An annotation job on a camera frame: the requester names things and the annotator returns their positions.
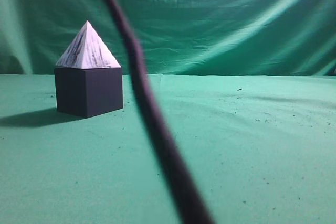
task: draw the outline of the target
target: green table surface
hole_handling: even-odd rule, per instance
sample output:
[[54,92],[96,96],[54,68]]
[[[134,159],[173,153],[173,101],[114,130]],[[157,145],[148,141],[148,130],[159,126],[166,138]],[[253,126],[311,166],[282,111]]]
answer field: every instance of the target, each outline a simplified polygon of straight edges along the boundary
[[[336,77],[149,79],[217,223],[336,223]],[[0,76],[1,224],[179,223],[123,85],[82,119],[54,76]]]

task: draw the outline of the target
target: geometric shape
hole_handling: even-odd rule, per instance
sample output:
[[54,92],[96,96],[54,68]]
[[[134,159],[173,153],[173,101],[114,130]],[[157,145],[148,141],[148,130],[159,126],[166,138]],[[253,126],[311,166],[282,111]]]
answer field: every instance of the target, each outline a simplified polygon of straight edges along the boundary
[[83,118],[123,108],[122,68],[55,68],[57,111]]
[[57,61],[56,66],[80,69],[120,68],[115,57],[88,21]]

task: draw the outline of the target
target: white marble pyramid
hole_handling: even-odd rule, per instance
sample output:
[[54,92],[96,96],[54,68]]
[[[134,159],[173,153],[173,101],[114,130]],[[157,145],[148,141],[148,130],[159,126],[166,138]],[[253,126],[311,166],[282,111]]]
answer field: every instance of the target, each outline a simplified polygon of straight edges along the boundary
[[121,67],[88,21],[85,22],[56,66],[80,69]]

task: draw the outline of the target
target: pyramid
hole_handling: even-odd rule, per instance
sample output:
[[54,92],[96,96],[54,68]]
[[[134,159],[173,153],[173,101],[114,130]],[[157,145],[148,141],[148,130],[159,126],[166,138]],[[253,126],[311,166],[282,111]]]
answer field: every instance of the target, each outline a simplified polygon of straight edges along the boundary
[[85,22],[56,66],[78,69],[121,67],[88,21]]

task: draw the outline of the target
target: dark cable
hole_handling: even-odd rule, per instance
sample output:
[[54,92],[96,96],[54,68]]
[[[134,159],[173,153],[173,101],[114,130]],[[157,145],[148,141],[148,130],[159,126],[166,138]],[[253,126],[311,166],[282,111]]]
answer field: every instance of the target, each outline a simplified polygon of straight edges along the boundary
[[133,93],[147,133],[183,223],[213,223],[154,99],[143,51],[117,0],[105,0],[121,34],[129,60]]

